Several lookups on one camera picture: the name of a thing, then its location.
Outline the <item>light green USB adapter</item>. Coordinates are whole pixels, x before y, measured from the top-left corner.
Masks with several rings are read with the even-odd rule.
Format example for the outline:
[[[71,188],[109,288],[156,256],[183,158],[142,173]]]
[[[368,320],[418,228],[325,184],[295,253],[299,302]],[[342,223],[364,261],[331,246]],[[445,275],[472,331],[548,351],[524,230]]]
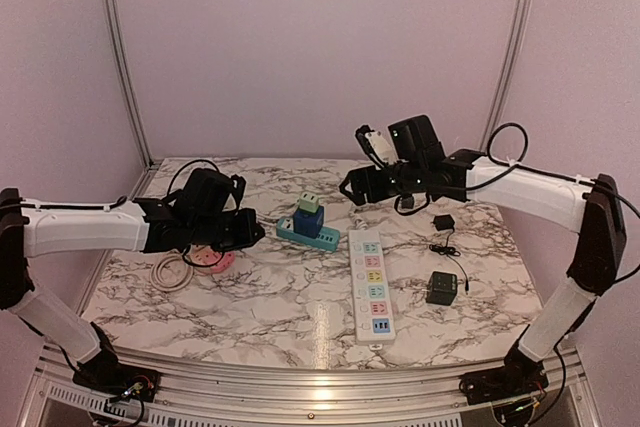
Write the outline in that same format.
[[[319,196],[315,193],[304,191],[298,198],[298,208],[304,212],[315,214],[320,207]]]

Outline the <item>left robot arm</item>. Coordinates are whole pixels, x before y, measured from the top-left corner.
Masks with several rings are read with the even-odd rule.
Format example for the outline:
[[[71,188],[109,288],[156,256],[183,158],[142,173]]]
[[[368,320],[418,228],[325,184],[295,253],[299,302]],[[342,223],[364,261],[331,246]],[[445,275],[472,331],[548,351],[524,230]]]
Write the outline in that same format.
[[[89,250],[184,252],[194,245],[225,253],[252,247],[264,235],[255,210],[228,210],[214,198],[63,205],[27,202],[7,188],[1,193],[1,307],[62,347],[81,376],[116,392],[126,383],[126,370],[106,334],[39,285],[28,272],[29,259]]]

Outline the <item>dark green cube socket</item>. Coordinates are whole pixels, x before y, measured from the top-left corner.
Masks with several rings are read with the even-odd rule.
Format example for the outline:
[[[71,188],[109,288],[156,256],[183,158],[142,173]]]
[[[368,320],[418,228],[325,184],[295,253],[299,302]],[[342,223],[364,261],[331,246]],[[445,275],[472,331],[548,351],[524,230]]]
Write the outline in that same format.
[[[450,306],[458,293],[458,279],[455,274],[434,271],[427,284],[425,301],[429,304]]]

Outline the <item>white long power strip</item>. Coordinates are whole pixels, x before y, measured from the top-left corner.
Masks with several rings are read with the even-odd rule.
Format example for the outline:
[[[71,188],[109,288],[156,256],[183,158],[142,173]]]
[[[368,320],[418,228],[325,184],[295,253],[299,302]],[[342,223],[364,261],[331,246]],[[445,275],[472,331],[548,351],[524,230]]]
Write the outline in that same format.
[[[378,350],[396,339],[390,288],[379,232],[348,232],[356,342]]]

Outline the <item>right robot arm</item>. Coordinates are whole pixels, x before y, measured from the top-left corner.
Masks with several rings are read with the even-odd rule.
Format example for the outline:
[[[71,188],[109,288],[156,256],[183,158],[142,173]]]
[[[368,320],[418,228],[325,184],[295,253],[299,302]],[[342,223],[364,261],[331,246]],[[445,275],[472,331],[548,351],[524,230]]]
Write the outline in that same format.
[[[399,161],[351,170],[339,190],[357,206],[417,193],[431,201],[446,197],[491,203],[577,234],[565,280],[515,343],[507,364],[496,372],[495,385],[506,395],[519,393],[533,380],[534,365],[580,324],[617,281],[626,230],[615,181],[606,175],[586,180],[548,174],[516,161],[500,165],[485,154],[461,149],[428,163]]]

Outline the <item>teal power strip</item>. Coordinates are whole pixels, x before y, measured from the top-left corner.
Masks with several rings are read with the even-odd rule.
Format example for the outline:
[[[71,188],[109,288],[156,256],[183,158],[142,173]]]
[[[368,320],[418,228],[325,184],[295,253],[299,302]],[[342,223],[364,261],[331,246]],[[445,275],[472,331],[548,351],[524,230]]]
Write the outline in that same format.
[[[299,234],[294,231],[291,217],[282,217],[277,221],[276,235],[281,239],[328,252],[337,250],[341,238],[341,233],[330,227],[322,227],[314,238]]]

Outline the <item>blue cube socket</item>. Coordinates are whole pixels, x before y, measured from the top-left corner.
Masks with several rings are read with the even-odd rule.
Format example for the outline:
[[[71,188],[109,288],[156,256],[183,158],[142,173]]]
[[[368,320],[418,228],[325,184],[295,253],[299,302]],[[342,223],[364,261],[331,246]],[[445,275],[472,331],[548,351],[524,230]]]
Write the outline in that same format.
[[[324,224],[324,207],[320,206],[315,214],[310,214],[299,208],[293,214],[293,228],[296,234],[315,239]]]

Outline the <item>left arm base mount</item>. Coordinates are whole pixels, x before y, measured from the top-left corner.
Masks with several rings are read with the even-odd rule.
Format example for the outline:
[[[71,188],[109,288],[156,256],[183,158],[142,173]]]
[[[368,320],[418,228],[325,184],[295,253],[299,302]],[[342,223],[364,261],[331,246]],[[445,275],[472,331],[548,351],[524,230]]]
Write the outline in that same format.
[[[160,373],[153,369],[119,364],[101,374],[92,374],[87,369],[79,369],[73,375],[77,385],[116,397],[128,399],[139,397],[143,402],[152,402],[160,381]]]

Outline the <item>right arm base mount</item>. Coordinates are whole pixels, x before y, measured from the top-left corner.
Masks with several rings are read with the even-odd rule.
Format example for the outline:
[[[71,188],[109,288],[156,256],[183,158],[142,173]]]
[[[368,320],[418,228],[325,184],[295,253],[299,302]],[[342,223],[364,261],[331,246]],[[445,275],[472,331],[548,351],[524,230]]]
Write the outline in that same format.
[[[478,405],[545,390],[548,385],[548,378],[541,371],[523,376],[498,367],[463,374],[459,390],[469,405]]]

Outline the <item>dark grey USB charger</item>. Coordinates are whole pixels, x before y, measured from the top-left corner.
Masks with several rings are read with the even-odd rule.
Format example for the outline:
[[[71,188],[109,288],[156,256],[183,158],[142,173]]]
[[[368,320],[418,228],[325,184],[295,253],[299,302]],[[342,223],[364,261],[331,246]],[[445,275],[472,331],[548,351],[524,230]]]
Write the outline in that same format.
[[[412,195],[403,195],[400,200],[400,205],[404,210],[411,210],[414,208],[415,199]]]

